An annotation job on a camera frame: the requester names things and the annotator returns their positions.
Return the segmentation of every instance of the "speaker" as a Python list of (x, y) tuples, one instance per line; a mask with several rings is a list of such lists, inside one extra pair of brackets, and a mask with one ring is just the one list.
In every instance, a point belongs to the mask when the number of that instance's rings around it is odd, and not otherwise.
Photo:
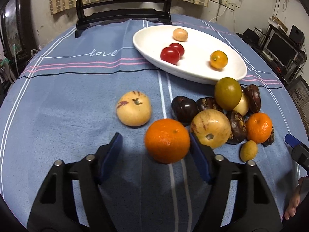
[(302, 46), (305, 41), (304, 33), (301, 30), (299, 30), (295, 25), (292, 26), (289, 37), (298, 46)]

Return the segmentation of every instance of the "blue gripper pad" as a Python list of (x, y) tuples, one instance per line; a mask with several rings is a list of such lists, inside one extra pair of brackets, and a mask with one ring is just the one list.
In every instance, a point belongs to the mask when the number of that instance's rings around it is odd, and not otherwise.
[(302, 144), (298, 139), (296, 139), (292, 134), (287, 134), (284, 138), (284, 141), (291, 147), (296, 147), (299, 144)]
[(116, 133), (112, 138), (112, 141), (108, 145), (104, 145), (103, 154), (98, 161), (99, 175), (97, 176), (99, 182), (103, 182), (109, 178), (112, 173), (112, 169), (116, 164), (118, 155), (122, 149), (123, 138), (120, 133)]
[(192, 133), (190, 133), (190, 153), (193, 157), (195, 166), (197, 167), (197, 171), (200, 173), (201, 178), (206, 181), (208, 184), (211, 184), (212, 177), (209, 172), (209, 163), (206, 160), (205, 155), (203, 154), (201, 149), (204, 149), (204, 147), (201, 145), (193, 136)]

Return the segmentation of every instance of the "computer monitor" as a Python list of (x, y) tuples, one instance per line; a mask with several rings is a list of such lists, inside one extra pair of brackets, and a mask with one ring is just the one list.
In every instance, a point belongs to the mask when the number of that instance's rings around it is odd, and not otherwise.
[(276, 32), (265, 45), (265, 49), (283, 66), (287, 66), (290, 60), (295, 60), (298, 55), (298, 52)]

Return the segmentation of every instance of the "white oval plate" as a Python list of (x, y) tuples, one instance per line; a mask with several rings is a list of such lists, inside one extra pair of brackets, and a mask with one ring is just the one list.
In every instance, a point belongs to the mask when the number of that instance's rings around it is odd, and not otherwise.
[[(177, 28), (188, 32), (186, 42), (173, 39), (173, 31)], [(160, 58), (162, 49), (171, 43), (180, 43), (184, 47), (184, 55), (177, 65)], [(151, 26), (136, 32), (133, 44), (153, 65), (190, 81), (215, 84), (221, 78), (231, 77), (238, 81), (247, 75), (247, 66), (236, 51), (219, 39), (194, 29), (172, 25)], [(209, 64), (211, 53), (217, 50), (225, 52), (228, 56), (228, 64), (220, 71), (213, 69)]]

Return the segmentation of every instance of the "small yellow fruit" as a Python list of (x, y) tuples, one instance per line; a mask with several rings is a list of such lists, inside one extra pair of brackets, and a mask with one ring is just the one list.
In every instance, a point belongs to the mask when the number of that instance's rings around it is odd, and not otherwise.
[(119, 99), (116, 113), (125, 125), (140, 126), (146, 124), (152, 113), (149, 98), (140, 91), (130, 91)]
[(173, 31), (173, 38), (176, 41), (185, 42), (188, 39), (188, 32), (180, 28), (175, 29)]
[(233, 109), (241, 114), (241, 116), (245, 116), (249, 111), (249, 102), (244, 93), (242, 93), (241, 99), (238, 105)]
[(228, 64), (228, 57), (223, 51), (211, 53), (209, 62), (215, 69), (223, 69)]
[(257, 155), (258, 147), (253, 140), (247, 141), (240, 149), (240, 158), (243, 162), (254, 159)]

